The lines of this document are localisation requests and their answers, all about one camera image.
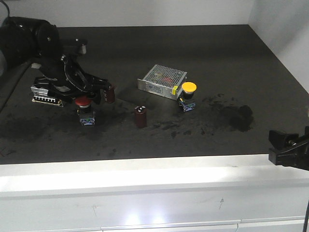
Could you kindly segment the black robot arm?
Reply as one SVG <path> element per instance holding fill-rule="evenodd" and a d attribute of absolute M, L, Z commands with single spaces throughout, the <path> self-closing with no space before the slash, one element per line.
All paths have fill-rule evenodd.
<path fill-rule="evenodd" d="M 113 103 L 113 85 L 86 73 L 77 57 L 86 53 L 87 40 L 61 39 L 55 25 L 46 20 L 8 17 L 0 28 L 0 73 L 29 62 L 42 73 L 34 87 L 47 100 L 72 102 L 86 97 L 96 104 Z"/>

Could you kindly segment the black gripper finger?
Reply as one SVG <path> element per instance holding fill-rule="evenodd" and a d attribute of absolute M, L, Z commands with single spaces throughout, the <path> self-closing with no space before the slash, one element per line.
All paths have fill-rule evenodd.
<path fill-rule="evenodd" d="M 284 133 L 277 130 L 270 130 L 268 140 L 273 146 L 293 146 L 309 138 L 309 127 L 305 127 L 304 135 L 297 133 Z"/>
<path fill-rule="evenodd" d="M 299 143 L 282 150 L 271 148 L 268 160 L 275 165 L 298 169 L 309 168 L 309 144 Z"/>

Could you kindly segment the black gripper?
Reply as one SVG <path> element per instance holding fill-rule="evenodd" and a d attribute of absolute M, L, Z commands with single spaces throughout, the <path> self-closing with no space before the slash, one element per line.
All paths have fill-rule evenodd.
<path fill-rule="evenodd" d="M 35 58 L 40 65 L 42 77 L 35 78 L 35 86 L 47 90 L 48 96 L 67 103 L 78 97 L 87 97 L 96 104 L 101 102 L 101 94 L 97 90 L 108 91 L 113 85 L 108 79 L 85 74 L 71 57 L 61 55 L 57 58 L 41 56 Z"/>

